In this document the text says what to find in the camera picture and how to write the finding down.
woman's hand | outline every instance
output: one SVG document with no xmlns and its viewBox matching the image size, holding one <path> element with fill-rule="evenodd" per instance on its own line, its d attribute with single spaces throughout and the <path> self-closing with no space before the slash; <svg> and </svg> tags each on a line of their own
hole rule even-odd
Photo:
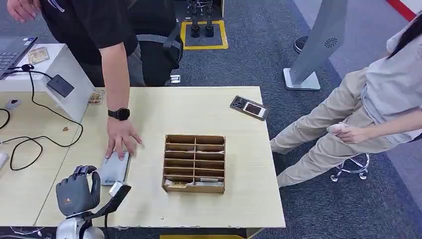
<svg viewBox="0 0 422 239">
<path fill-rule="evenodd" d="M 372 138 L 370 129 L 359 127 L 340 128 L 333 134 L 348 144 L 356 144 Z"/>
</svg>

red stripe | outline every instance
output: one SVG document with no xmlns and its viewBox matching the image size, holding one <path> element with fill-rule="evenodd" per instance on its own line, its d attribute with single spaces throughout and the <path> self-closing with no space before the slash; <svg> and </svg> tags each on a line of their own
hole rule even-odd
<svg viewBox="0 0 422 239">
<path fill-rule="evenodd" d="M 393 6 L 406 20 L 411 21 L 416 16 L 412 10 L 404 5 L 400 0 L 387 0 L 387 2 Z"/>
</svg>

wooden compartment box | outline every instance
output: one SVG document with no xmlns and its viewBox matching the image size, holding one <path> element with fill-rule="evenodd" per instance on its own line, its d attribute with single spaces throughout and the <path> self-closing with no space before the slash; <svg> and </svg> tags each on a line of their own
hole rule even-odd
<svg viewBox="0 0 422 239">
<path fill-rule="evenodd" d="M 224 193 L 225 137 L 166 135 L 162 186 L 166 192 Z"/>
</svg>

black watch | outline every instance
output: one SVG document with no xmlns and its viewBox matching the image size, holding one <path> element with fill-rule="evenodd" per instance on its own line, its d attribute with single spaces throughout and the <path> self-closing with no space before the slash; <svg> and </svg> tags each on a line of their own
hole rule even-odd
<svg viewBox="0 0 422 239">
<path fill-rule="evenodd" d="M 118 109 L 117 111 L 108 110 L 108 116 L 113 117 L 119 121 L 124 121 L 129 118 L 130 110 L 125 108 Z"/>
</svg>

office chair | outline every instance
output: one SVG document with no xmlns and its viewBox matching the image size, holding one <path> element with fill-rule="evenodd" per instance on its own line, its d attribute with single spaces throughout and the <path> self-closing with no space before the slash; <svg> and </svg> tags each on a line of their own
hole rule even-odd
<svg viewBox="0 0 422 239">
<path fill-rule="evenodd" d="M 183 57 L 174 0 L 136 0 L 128 12 L 141 49 L 145 84 L 164 86 Z"/>
<path fill-rule="evenodd" d="M 422 134 L 419 135 L 418 137 L 414 138 L 412 141 L 410 142 L 415 142 L 422 139 Z M 333 182 L 337 182 L 338 178 L 340 177 L 342 172 L 346 172 L 346 173 L 358 173 L 359 174 L 359 178 L 361 179 L 366 179 L 366 174 L 368 173 L 368 166 L 369 166 L 369 161 L 370 161 L 370 154 L 369 153 L 362 153 L 359 154 L 355 157 L 349 158 L 347 160 L 345 160 L 341 165 L 337 166 L 336 168 L 339 170 L 339 172 L 337 174 L 332 174 L 330 176 L 330 179 Z M 345 163 L 347 163 L 347 161 L 350 160 L 351 163 L 354 164 L 353 169 L 346 169 L 345 168 Z"/>
</svg>

